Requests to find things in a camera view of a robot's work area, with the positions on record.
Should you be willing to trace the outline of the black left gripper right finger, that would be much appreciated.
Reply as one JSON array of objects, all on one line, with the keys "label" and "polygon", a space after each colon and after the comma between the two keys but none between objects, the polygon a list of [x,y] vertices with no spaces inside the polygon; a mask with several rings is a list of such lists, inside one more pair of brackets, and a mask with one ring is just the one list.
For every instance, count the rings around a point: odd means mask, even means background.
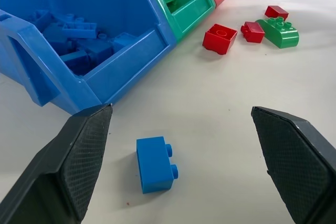
[{"label": "black left gripper right finger", "polygon": [[335,148],[307,120],[255,106],[267,173],[295,223],[335,223]]}]

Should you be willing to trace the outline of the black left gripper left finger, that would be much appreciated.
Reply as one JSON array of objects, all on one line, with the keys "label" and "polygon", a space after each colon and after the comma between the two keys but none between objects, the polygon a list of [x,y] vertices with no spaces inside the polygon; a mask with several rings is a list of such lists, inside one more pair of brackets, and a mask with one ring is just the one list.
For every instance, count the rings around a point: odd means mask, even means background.
[{"label": "black left gripper left finger", "polygon": [[1,223],[82,223],[101,171],[112,104],[72,115],[1,202]]}]

